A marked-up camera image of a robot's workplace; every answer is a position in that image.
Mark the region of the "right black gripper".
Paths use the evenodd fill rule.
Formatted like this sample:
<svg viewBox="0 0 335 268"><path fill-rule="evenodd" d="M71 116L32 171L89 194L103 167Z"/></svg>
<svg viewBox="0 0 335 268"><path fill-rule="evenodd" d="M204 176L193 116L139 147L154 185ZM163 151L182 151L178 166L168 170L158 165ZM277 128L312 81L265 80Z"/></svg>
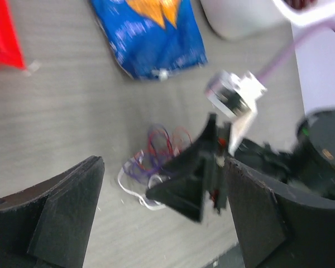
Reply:
<svg viewBox="0 0 335 268"><path fill-rule="evenodd" d="M217 123L210 113L200 136L183 152L163 165L159 175L168 180L146 191L146 198L166 205L193 222L203 219L205 193L213 209L221 214L227 208L225 162L229 157L231 123Z"/></svg>

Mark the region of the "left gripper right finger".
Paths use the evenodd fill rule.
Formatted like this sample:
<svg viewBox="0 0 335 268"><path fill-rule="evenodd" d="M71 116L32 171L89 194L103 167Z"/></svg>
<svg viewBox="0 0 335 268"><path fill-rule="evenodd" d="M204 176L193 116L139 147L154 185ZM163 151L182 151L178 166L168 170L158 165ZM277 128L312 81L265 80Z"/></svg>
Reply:
<svg viewBox="0 0 335 268"><path fill-rule="evenodd" d="M335 267L335 201L226 158L226 183L246 267Z"/></svg>

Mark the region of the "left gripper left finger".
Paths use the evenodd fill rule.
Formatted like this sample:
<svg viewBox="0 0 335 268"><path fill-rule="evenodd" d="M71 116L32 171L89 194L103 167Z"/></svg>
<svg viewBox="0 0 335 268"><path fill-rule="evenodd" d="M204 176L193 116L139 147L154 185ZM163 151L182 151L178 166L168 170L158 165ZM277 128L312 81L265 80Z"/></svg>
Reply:
<svg viewBox="0 0 335 268"><path fill-rule="evenodd" d="M0 198L0 267L82 267L104 177L91 156Z"/></svg>

